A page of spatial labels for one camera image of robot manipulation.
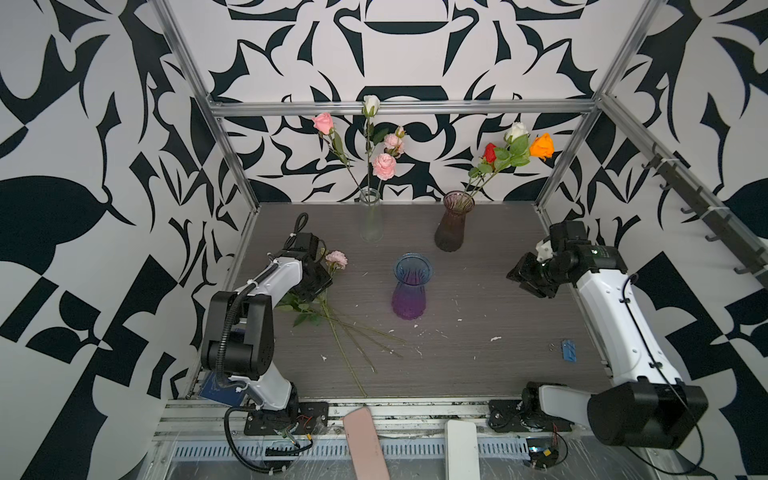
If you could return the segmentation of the dark red glass vase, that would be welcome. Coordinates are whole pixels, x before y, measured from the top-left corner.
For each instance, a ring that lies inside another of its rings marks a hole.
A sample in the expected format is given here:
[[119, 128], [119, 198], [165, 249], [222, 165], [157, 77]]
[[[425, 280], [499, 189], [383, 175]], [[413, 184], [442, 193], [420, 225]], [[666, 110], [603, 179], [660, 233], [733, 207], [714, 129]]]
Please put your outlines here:
[[474, 199], [465, 191], [451, 191], [443, 198], [444, 213], [434, 235], [435, 245], [444, 252], [455, 252], [464, 243], [466, 217]]

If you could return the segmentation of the red rose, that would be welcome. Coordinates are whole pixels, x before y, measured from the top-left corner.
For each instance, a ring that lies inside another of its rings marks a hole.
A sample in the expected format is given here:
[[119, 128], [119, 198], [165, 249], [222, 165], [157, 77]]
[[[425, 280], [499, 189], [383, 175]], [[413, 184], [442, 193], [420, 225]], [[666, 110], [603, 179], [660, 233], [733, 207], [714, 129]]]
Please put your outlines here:
[[495, 150], [496, 145], [488, 143], [478, 163], [469, 170], [469, 181], [466, 186], [466, 192], [471, 196], [475, 195], [476, 192], [494, 175], [496, 171], [495, 162], [497, 159]]

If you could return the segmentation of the blue purple glass vase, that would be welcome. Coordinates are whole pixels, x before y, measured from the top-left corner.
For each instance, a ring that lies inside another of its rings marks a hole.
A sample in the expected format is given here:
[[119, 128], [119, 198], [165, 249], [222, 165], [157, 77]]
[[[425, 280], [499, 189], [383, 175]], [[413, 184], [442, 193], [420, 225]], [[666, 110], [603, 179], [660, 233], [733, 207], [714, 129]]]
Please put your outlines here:
[[433, 267], [421, 254], [407, 253], [394, 266], [397, 285], [393, 291], [391, 306], [396, 316], [403, 320], [415, 320], [426, 310], [426, 285], [433, 276]]

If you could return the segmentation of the white rose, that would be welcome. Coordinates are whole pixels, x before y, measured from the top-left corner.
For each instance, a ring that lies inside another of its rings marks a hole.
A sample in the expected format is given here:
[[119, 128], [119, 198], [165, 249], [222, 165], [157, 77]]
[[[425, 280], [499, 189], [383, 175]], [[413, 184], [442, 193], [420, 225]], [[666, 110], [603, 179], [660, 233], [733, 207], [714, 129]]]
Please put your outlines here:
[[527, 165], [530, 162], [530, 132], [522, 122], [515, 122], [503, 135], [503, 144], [496, 145], [496, 171], [492, 178], [477, 192], [482, 190], [499, 173]]
[[372, 187], [373, 153], [376, 146], [380, 142], [380, 135], [376, 132], [376, 126], [374, 124], [374, 118], [379, 112], [380, 107], [381, 101], [376, 95], [366, 95], [363, 97], [362, 114], [365, 117], [364, 136], [366, 153], [365, 187], [367, 189]]

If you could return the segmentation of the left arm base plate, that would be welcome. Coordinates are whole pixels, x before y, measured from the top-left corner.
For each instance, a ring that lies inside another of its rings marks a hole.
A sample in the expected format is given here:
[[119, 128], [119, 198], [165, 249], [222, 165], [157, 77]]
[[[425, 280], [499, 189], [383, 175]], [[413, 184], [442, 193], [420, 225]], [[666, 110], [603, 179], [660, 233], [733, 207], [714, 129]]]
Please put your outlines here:
[[283, 410], [258, 410], [246, 417], [246, 436], [306, 435], [327, 426], [328, 402], [299, 402]]

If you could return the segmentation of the orange rose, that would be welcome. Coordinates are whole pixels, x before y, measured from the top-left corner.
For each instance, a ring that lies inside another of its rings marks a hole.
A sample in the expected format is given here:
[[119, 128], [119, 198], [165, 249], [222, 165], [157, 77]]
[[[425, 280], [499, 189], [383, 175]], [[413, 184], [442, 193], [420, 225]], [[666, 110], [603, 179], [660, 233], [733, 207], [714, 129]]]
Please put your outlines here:
[[554, 142], [548, 133], [531, 138], [530, 135], [530, 161], [532, 158], [540, 160], [550, 159], [554, 154]]

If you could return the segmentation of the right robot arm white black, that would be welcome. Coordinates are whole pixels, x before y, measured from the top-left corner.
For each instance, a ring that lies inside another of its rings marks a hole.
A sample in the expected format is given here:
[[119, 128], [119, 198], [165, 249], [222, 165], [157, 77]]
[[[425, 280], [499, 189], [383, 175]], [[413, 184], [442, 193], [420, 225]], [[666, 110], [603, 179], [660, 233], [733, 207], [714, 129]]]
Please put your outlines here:
[[631, 453], [676, 450], [690, 434], [702, 433], [706, 395], [686, 384], [663, 353], [617, 248], [592, 242], [581, 221], [553, 223], [507, 277], [537, 298], [574, 287], [611, 382], [600, 393], [532, 382], [524, 396], [531, 411], [585, 426], [601, 443]]

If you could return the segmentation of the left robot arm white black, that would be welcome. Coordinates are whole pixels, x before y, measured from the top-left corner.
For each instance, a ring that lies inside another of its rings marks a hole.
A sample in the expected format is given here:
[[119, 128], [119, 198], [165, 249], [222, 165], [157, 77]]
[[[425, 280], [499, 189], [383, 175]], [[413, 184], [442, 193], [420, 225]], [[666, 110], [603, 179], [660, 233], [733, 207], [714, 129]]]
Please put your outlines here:
[[297, 388], [273, 361], [274, 311], [284, 297], [299, 304], [310, 303], [332, 284], [322, 264], [321, 240], [304, 230], [308, 220], [308, 213], [298, 215], [282, 249], [270, 257], [264, 270], [235, 290], [214, 294], [200, 347], [201, 366], [213, 373], [216, 385], [238, 389], [253, 401], [250, 405], [228, 407], [223, 429], [235, 459], [262, 475], [282, 473], [289, 464], [247, 459], [234, 442], [230, 417], [244, 413], [248, 428], [277, 433], [286, 439], [298, 426], [301, 410]]

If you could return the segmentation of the pink rose single stem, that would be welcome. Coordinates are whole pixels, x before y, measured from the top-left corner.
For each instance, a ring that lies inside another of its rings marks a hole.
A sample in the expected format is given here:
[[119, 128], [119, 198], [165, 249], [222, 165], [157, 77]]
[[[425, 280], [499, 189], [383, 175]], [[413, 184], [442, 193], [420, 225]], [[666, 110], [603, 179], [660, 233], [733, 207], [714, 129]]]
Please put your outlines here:
[[328, 145], [329, 151], [341, 161], [345, 170], [354, 182], [355, 188], [358, 189], [360, 187], [360, 181], [352, 171], [351, 162], [346, 155], [341, 135], [336, 130], [331, 114], [323, 112], [313, 117], [312, 122], [320, 138]]

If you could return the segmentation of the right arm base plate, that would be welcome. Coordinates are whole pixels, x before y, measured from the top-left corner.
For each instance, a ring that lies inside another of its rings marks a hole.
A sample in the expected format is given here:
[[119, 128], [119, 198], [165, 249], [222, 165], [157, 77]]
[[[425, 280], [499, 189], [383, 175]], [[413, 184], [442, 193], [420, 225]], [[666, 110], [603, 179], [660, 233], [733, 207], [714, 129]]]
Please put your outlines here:
[[496, 433], [572, 431], [571, 422], [544, 413], [536, 401], [494, 399], [488, 407], [487, 424]]

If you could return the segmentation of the clear glass vase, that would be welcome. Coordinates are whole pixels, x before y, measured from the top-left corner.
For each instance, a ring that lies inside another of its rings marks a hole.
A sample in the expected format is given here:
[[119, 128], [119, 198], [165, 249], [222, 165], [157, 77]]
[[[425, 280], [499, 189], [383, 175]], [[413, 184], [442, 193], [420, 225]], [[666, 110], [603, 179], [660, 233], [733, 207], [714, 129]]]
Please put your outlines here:
[[383, 237], [383, 216], [380, 193], [372, 187], [363, 187], [358, 204], [362, 208], [361, 238], [368, 243], [376, 243]]

